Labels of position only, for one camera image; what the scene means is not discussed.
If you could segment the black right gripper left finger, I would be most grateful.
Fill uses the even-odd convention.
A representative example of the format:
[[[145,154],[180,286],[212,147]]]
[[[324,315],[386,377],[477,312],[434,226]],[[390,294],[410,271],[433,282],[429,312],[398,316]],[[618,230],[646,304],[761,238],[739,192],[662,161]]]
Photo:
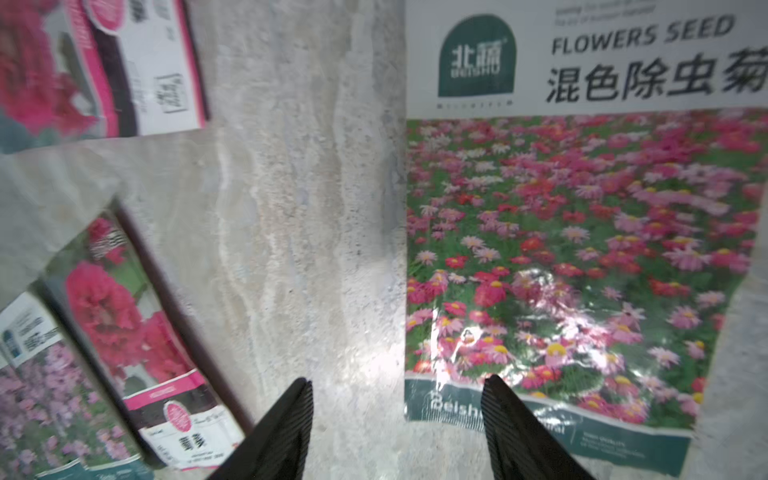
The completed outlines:
[[[313,413],[312,382],[300,377],[210,477],[222,480],[302,479]]]

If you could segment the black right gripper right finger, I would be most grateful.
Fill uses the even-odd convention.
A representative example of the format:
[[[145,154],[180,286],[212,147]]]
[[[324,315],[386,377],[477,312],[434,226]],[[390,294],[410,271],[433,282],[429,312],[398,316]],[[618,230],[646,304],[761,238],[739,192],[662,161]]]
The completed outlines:
[[[496,480],[593,479],[497,375],[484,382],[481,412]]]

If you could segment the mixed daisy flower seed packet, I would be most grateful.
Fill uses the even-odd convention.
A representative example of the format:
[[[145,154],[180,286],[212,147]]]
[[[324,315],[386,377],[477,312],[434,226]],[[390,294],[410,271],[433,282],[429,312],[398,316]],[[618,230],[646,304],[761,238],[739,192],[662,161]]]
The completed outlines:
[[[404,415],[677,477],[767,180],[763,1],[410,1]]]

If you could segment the hollyhock seed packet pink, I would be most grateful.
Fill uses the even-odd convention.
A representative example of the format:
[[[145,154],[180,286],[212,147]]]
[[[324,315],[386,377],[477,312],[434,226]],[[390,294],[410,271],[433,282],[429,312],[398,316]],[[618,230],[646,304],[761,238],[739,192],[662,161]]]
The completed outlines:
[[[186,2],[2,2],[2,153],[208,118]]]

